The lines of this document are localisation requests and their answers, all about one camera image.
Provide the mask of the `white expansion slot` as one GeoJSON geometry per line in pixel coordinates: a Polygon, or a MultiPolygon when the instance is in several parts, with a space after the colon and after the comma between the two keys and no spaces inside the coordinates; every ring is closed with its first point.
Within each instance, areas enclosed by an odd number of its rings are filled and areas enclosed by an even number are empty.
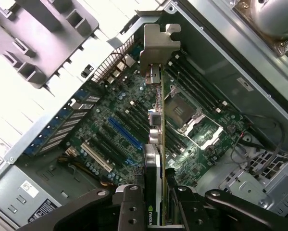
{"type": "Polygon", "coordinates": [[[102,166],[107,172],[111,173],[113,170],[113,167],[106,162],[106,160],[100,156],[94,149],[92,149],[89,145],[86,143],[82,143],[80,147],[87,152],[87,154],[92,157],[100,166],[102,166]]]}

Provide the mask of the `blue expansion slot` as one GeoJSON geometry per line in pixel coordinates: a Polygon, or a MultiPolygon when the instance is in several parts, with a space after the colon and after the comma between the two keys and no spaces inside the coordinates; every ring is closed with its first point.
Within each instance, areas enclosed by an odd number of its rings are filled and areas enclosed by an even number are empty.
{"type": "Polygon", "coordinates": [[[114,118],[109,117],[108,122],[115,128],[117,131],[124,136],[135,148],[142,150],[142,143],[136,139],[129,131],[127,131],[119,122],[114,118]]]}

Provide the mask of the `metal socket cover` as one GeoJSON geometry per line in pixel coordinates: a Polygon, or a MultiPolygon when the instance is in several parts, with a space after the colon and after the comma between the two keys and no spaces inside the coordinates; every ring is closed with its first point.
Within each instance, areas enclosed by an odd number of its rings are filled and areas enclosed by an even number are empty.
{"type": "Polygon", "coordinates": [[[179,131],[190,138],[196,147],[204,151],[219,140],[224,129],[210,120],[202,120],[198,124],[192,122],[190,125],[184,125],[179,131]]]}

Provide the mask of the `grey metal disk bay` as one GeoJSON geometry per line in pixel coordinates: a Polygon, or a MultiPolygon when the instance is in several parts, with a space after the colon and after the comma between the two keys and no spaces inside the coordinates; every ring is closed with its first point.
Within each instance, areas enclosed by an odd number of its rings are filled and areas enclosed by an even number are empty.
{"type": "Polygon", "coordinates": [[[284,217],[288,215],[288,158],[276,157],[257,177],[238,168],[219,189],[284,217]]]}

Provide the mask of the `CPU socket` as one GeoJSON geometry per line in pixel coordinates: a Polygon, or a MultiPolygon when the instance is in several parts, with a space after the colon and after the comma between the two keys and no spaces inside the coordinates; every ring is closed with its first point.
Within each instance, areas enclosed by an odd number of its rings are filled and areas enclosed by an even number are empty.
{"type": "Polygon", "coordinates": [[[175,130],[186,133],[204,119],[201,110],[179,94],[165,99],[165,119],[175,130]]]}

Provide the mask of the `green motherboard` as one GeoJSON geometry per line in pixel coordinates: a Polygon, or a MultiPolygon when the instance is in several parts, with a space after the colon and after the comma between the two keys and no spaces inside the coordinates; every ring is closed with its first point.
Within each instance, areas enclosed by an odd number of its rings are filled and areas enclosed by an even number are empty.
{"type": "MultiPolygon", "coordinates": [[[[155,90],[146,85],[139,74],[139,64],[124,69],[117,82],[102,83],[100,102],[71,132],[67,144],[79,155],[74,165],[92,176],[103,187],[131,183],[134,170],[144,165],[143,148],[149,139],[147,112],[155,106],[155,90]],[[109,122],[112,117],[142,143],[142,150],[135,148],[109,122]],[[107,172],[80,145],[86,143],[109,163],[113,170],[107,172]]],[[[219,140],[204,151],[190,138],[165,124],[166,167],[173,168],[180,184],[195,186],[198,180],[233,147],[247,128],[247,121],[231,111],[230,104],[192,66],[185,52],[173,54],[164,72],[165,99],[179,94],[192,102],[204,115],[224,131],[219,140]],[[226,127],[236,126],[234,134],[226,127]]]]}

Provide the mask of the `grey power supply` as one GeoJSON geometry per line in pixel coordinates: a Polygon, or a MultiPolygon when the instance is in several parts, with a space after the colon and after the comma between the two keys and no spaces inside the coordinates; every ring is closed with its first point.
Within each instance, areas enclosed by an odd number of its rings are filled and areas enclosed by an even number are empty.
{"type": "Polygon", "coordinates": [[[24,226],[61,205],[20,168],[0,173],[0,211],[16,225],[24,226]]]}

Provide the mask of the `open grey PC case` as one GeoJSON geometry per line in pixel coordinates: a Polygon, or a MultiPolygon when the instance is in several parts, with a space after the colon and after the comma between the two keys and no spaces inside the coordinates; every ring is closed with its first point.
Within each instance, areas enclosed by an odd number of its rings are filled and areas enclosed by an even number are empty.
{"type": "Polygon", "coordinates": [[[0,231],[288,231],[288,0],[0,0],[0,231]]]}

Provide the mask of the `grey plastic parts rack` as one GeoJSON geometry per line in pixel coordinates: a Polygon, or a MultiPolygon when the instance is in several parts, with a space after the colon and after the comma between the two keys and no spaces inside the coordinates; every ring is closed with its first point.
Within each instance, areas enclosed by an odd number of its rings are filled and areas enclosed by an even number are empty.
{"type": "Polygon", "coordinates": [[[84,0],[0,0],[0,56],[36,89],[98,28],[84,0]]]}

